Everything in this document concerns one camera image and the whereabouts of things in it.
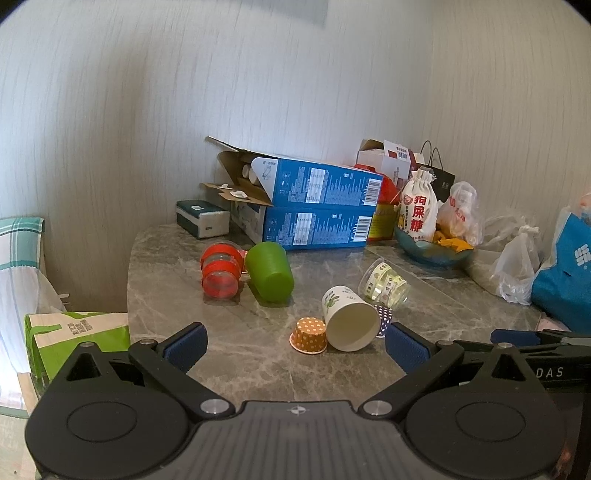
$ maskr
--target plastic cup with red band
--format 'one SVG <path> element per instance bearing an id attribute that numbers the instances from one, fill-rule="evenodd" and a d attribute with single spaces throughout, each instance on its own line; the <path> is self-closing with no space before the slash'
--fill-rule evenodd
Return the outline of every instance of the plastic cup with red band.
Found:
<path id="1" fill-rule="evenodd" d="M 238 292 L 243 265 L 237 245 L 221 242 L 207 247 L 201 257 L 203 291 L 216 299 L 231 299 Z"/>

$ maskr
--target blue gripper pad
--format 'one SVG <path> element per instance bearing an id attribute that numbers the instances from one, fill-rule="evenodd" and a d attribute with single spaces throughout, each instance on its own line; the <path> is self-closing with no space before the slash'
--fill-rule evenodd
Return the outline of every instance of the blue gripper pad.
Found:
<path id="1" fill-rule="evenodd" d="M 523 330 L 497 329 L 491 333 L 491 343 L 508 342 L 516 347 L 540 345 L 540 338 L 535 332 Z"/>
<path id="2" fill-rule="evenodd" d="M 192 323 L 159 344 L 164 359 L 187 373 L 207 352 L 207 330 L 201 323 Z"/>
<path id="3" fill-rule="evenodd" d="M 429 349 L 391 323 L 386 329 L 386 352 L 406 373 L 431 358 Z"/>

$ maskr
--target white logo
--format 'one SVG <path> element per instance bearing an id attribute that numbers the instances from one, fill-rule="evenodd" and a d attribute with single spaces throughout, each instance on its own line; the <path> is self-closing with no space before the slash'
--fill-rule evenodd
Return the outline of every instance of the white logo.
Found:
<path id="1" fill-rule="evenodd" d="M 289 409 L 289 411 L 292 412 L 294 415 L 300 416 L 300 415 L 306 413 L 308 410 L 305 407 L 298 405 L 297 407 L 291 407 Z"/>
<path id="2" fill-rule="evenodd" d="M 589 244 L 584 244 L 581 248 L 574 251 L 574 259 L 577 261 L 577 265 L 585 265 L 587 262 L 591 262 L 591 252 L 589 251 Z"/>

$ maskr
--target polka dot cupcake liner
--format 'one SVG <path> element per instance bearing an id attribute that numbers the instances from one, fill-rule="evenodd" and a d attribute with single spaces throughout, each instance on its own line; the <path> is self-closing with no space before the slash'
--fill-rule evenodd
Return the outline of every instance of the polka dot cupcake liner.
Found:
<path id="1" fill-rule="evenodd" d="M 301 353 L 317 355 L 326 350 L 326 325 L 322 320 L 305 317 L 297 321 L 290 345 Z"/>
<path id="2" fill-rule="evenodd" d="M 376 338 L 385 338 L 386 337 L 386 329 L 388 325 L 392 323 L 392 315 L 393 312 L 388 307 L 384 307 L 383 305 L 374 305 L 374 308 L 379 313 L 379 332 L 376 335 Z"/>

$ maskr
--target plaid fabric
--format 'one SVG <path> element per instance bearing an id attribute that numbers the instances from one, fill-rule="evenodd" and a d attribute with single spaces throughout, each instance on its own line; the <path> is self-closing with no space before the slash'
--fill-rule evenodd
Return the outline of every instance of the plaid fabric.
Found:
<path id="1" fill-rule="evenodd" d="M 0 270 L 10 267 L 39 268 L 43 218 L 0 220 Z"/>

